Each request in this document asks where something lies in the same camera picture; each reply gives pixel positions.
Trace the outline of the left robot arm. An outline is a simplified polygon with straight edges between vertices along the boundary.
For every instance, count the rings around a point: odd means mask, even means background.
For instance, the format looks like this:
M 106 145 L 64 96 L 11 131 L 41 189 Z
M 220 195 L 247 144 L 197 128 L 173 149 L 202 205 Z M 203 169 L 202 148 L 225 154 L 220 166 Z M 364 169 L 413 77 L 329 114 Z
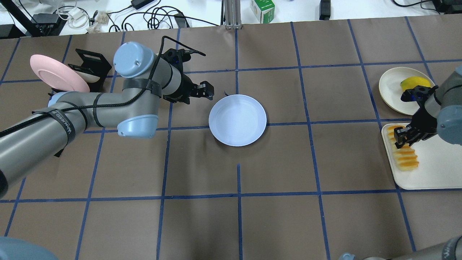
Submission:
M 213 100 L 208 81 L 195 84 L 183 63 L 203 52 L 182 44 L 181 49 L 155 54 L 137 42 L 122 44 L 114 54 L 114 69 L 123 78 L 121 93 L 59 92 L 46 108 L 1 132 L 1 196 L 34 168 L 58 155 L 89 127 L 117 128 L 126 138 L 153 138 L 160 99 L 190 103 L 190 98 Z

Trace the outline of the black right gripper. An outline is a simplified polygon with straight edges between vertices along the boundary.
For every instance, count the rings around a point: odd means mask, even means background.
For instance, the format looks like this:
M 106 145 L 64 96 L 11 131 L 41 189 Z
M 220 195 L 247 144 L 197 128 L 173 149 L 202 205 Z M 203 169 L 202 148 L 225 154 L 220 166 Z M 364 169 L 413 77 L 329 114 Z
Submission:
M 406 144 L 412 146 L 416 141 L 427 140 L 437 134 L 437 119 L 421 107 L 412 116 L 406 126 L 394 128 L 395 147 L 402 148 Z

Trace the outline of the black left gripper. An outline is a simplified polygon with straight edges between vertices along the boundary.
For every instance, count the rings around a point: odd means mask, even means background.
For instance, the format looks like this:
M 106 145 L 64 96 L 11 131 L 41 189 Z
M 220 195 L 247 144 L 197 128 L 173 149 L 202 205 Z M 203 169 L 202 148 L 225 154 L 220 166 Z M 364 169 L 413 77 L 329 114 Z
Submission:
M 214 86 L 208 81 L 203 81 L 197 85 L 184 74 L 173 76 L 171 82 L 164 88 L 165 100 L 171 103 L 181 102 L 187 105 L 190 104 L 190 98 L 213 100 L 213 94 Z

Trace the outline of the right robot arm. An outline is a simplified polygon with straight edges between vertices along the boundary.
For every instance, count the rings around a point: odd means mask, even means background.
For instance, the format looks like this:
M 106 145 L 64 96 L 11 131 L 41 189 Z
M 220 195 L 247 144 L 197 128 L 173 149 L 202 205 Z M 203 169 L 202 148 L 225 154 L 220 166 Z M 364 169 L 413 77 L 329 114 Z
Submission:
M 440 85 L 401 92 L 401 102 L 416 102 L 408 125 L 388 124 L 381 132 L 399 187 L 406 190 L 451 188 L 461 173 L 461 66 Z

